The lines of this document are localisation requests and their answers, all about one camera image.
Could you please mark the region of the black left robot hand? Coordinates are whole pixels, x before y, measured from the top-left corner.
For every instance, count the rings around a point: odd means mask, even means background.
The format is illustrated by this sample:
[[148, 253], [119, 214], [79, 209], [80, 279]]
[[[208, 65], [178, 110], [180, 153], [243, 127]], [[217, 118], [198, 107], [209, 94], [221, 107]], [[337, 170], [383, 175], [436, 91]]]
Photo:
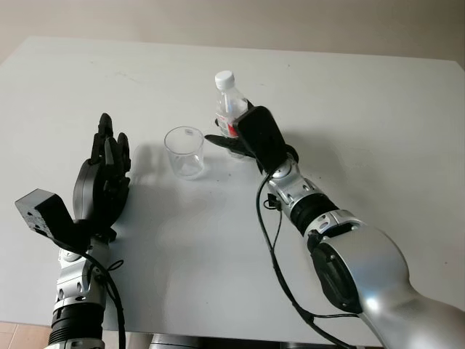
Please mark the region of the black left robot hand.
[[78, 226], [103, 241], [112, 242], [112, 225], [121, 215], [129, 195], [131, 168], [128, 137], [113, 136], [107, 113], [100, 117], [91, 156], [81, 166], [73, 189], [73, 212]]

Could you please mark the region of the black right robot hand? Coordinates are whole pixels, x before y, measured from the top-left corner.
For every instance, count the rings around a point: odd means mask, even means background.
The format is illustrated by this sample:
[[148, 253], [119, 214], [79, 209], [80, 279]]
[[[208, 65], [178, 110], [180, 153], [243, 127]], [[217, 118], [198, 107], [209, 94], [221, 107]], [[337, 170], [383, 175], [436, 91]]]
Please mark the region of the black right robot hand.
[[[249, 108], [254, 107], [254, 105], [249, 100], [247, 100], [247, 103]], [[238, 138], [230, 138], [220, 135], [205, 135], [204, 138], [214, 145], [231, 151], [233, 154], [239, 156], [247, 156], [252, 159], [256, 158], [255, 155], [251, 151], [249, 151], [246, 148], [246, 146], [242, 143], [242, 141]], [[292, 158], [297, 163], [299, 162], [299, 155], [294, 147], [286, 144], [286, 151], [288, 152], [288, 154], [292, 156]]]

